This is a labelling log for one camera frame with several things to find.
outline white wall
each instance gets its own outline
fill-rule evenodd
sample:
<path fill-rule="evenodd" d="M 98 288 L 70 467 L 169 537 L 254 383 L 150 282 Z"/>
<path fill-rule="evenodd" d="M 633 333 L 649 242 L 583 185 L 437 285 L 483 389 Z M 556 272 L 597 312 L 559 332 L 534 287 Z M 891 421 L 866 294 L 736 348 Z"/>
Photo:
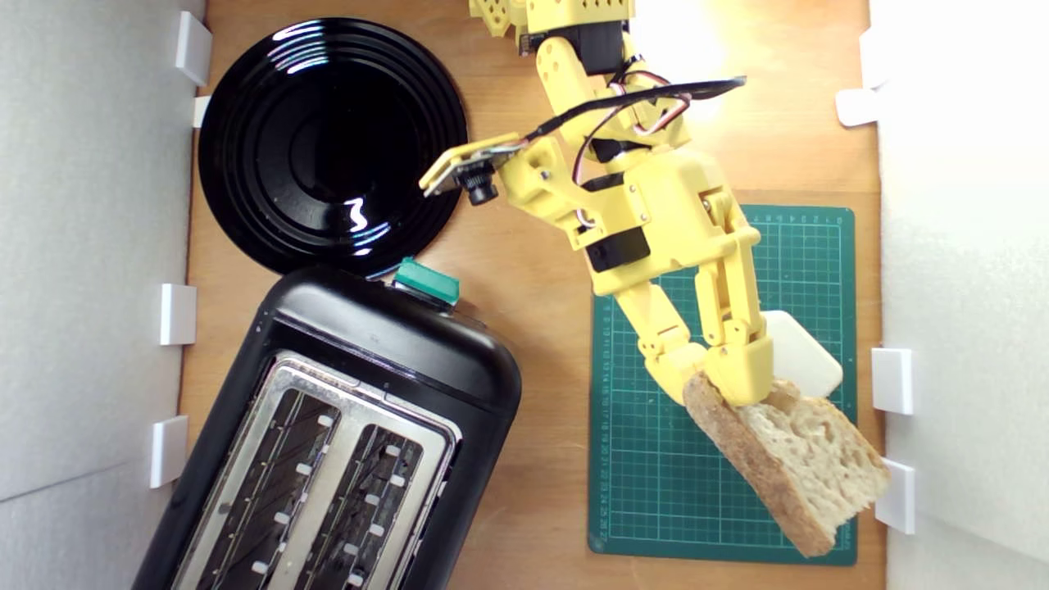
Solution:
<path fill-rule="evenodd" d="M 915 355 L 917 469 L 889 586 L 1049 588 L 1049 36 L 1025 0 L 871 0 L 896 56 L 879 90 L 886 346 Z"/>
<path fill-rule="evenodd" d="M 0 588 L 127 587 L 170 494 L 147 455 L 181 361 L 156 345 L 186 276 L 195 90 L 172 62 L 204 0 L 2 7 Z"/>

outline green button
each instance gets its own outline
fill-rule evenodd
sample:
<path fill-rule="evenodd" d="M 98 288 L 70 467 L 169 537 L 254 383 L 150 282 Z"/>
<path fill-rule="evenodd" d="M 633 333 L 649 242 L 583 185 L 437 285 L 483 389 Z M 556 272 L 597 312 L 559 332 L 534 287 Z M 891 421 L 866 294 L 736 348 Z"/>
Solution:
<path fill-rule="evenodd" d="M 393 280 L 441 299 L 449 305 L 454 307 L 458 302 L 458 279 L 424 267 L 414 258 L 401 260 L 401 268 L 398 269 Z"/>

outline bread crust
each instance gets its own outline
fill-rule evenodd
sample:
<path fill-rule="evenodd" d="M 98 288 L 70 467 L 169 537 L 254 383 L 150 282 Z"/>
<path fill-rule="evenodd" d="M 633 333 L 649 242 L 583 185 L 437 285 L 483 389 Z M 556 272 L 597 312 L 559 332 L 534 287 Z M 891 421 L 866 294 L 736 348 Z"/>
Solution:
<path fill-rule="evenodd" d="M 810 401 L 830 406 L 831 415 L 836 420 L 847 422 L 849 428 L 855 431 L 855 441 L 862 445 L 868 456 L 876 460 L 873 461 L 876 465 L 884 469 L 887 480 L 889 470 L 884 468 L 880 456 L 833 404 L 826 400 L 798 400 L 796 391 L 785 391 L 784 382 L 776 384 L 770 398 L 769 402 L 776 406 L 792 406 L 794 403 Z M 823 555 L 834 548 L 835 531 L 828 534 L 820 526 L 783 462 L 765 447 L 740 415 L 725 402 L 705 374 L 701 373 L 688 382 L 684 401 L 685 408 L 695 424 L 754 488 L 784 534 L 802 555 Z"/>

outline white block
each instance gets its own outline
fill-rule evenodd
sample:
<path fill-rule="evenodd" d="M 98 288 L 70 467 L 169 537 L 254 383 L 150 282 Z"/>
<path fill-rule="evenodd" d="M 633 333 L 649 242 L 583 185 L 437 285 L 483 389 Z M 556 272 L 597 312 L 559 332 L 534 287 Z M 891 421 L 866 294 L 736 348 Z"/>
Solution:
<path fill-rule="evenodd" d="M 834 97 L 838 121 L 845 127 L 855 127 L 878 120 L 878 94 L 870 88 L 847 88 Z"/>
<path fill-rule="evenodd" d="M 864 88 L 877 88 L 889 81 L 892 69 L 892 41 L 872 26 L 859 36 L 859 63 Z"/>
<path fill-rule="evenodd" d="M 914 467 L 883 459 L 892 480 L 889 490 L 874 504 L 874 518 L 904 534 L 915 533 Z"/>
<path fill-rule="evenodd" d="M 193 100 L 193 128 L 199 129 L 204 125 L 204 114 L 208 111 L 208 105 L 211 104 L 211 96 L 197 97 Z"/>
<path fill-rule="evenodd" d="M 871 381 L 875 408 L 905 416 L 915 413 L 909 350 L 872 349 Z"/>
<path fill-rule="evenodd" d="M 772 311 L 764 315 L 772 338 L 772 374 L 797 385 L 806 397 L 831 395 L 844 375 L 837 359 L 789 313 Z"/>
<path fill-rule="evenodd" d="M 160 286 L 160 345 L 196 341 L 196 287 Z"/>
<path fill-rule="evenodd" d="M 158 488 L 174 481 L 186 466 L 189 419 L 176 416 L 153 424 L 153 448 L 149 468 L 149 487 Z"/>
<path fill-rule="evenodd" d="M 197 86 L 208 84 L 208 70 L 211 67 L 211 31 L 187 10 L 183 10 L 178 18 L 175 67 Z"/>

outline white bracket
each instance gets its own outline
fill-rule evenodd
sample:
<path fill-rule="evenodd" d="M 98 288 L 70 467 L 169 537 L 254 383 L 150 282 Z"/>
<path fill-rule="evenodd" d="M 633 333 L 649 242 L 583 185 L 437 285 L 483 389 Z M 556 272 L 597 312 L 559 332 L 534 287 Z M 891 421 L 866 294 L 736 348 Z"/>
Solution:
<path fill-rule="evenodd" d="M 149 487 L 156 489 L 181 475 L 186 467 L 188 434 L 189 419 L 186 416 L 153 424 Z"/>
<path fill-rule="evenodd" d="M 876 409 L 904 416 L 914 415 L 911 356 L 907 349 L 871 350 L 871 381 Z"/>
<path fill-rule="evenodd" d="M 915 469 L 882 459 L 889 467 L 889 490 L 874 504 L 874 518 L 903 534 L 915 533 Z"/>
<path fill-rule="evenodd" d="M 211 68 L 211 31 L 188 10 L 178 16 L 178 46 L 175 67 L 197 86 L 208 84 Z"/>
<path fill-rule="evenodd" d="M 859 36 L 859 62 L 863 87 L 838 90 L 834 97 L 838 121 L 845 127 L 874 123 L 880 114 L 875 89 L 889 80 L 893 68 L 891 41 L 880 28 L 872 26 Z"/>
<path fill-rule="evenodd" d="M 196 287 L 160 286 L 160 345 L 196 341 Z"/>
<path fill-rule="evenodd" d="M 208 111 L 211 103 L 211 96 L 197 97 L 193 102 L 193 128 L 199 129 L 204 125 L 204 114 Z"/>

